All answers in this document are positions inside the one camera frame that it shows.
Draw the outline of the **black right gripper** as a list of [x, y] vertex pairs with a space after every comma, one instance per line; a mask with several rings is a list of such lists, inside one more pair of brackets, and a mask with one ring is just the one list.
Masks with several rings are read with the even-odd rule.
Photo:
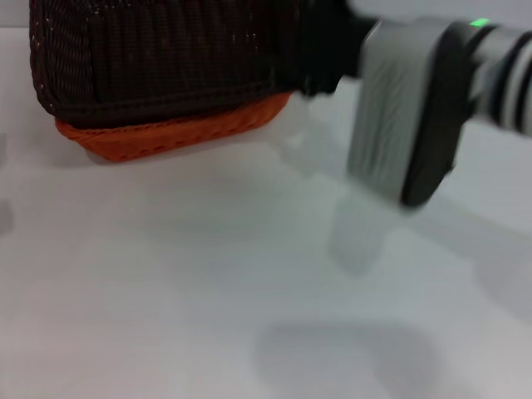
[[348, 1], [304, 1], [295, 61], [298, 89], [305, 96], [332, 94], [344, 77], [358, 79], [363, 44], [379, 22], [352, 10]]

